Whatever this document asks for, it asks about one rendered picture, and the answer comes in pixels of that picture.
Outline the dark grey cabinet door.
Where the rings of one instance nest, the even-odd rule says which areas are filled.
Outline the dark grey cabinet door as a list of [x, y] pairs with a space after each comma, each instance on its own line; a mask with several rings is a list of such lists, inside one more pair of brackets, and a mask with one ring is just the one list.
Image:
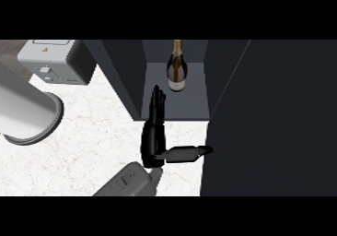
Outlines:
[[207, 126], [203, 195], [337, 195], [337, 41], [251, 41]]

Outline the dark grey cabinet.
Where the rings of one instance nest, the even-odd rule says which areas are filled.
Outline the dark grey cabinet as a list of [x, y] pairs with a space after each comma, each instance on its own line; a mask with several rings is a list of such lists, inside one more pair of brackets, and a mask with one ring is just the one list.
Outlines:
[[85, 46], [129, 116], [148, 119], [151, 90], [166, 94], [169, 121], [207, 121], [249, 46], [247, 40], [184, 40], [185, 88], [169, 89], [170, 40], [87, 40]]

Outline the pale grey toaster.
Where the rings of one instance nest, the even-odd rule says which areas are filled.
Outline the pale grey toaster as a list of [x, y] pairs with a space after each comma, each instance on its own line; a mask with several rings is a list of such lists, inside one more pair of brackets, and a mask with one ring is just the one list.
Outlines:
[[91, 81], [97, 63], [82, 40], [28, 40], [17, 60], [45, 83], [87, 86]]

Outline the dark wine bottle, white label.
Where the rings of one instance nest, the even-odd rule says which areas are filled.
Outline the dark wine bottle, white label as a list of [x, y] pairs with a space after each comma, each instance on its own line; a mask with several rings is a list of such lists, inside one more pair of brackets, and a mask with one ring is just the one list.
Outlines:
[[168, 59], [168, 88], [178, 92], [185, 88], [187, 62], [182, 54], [182, 41], [172, 41], [172, 54]]

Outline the pale grey cylindrical appliance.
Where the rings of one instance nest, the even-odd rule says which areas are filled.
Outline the pale grey cylindrical appliance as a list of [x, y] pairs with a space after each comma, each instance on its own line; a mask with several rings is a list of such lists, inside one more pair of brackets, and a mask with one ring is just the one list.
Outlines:
[[41, 92], [0, 63], [0, 134], [19, 146], [42, 141], [63, 116], [62, 99]]

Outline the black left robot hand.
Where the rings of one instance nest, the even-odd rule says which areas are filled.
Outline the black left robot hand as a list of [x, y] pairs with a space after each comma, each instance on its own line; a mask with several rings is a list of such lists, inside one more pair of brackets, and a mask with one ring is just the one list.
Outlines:
[[210, 146], [179, 146], [166, 149], [165, 101], [166, 94], [159, 86], [154, 86], [150, 96], [150, 117], [143, 126], [140, 146], [143, 166], [147, 169], [159, 168], [166, 163], [194, 162], [200, 156], [213, 152]]

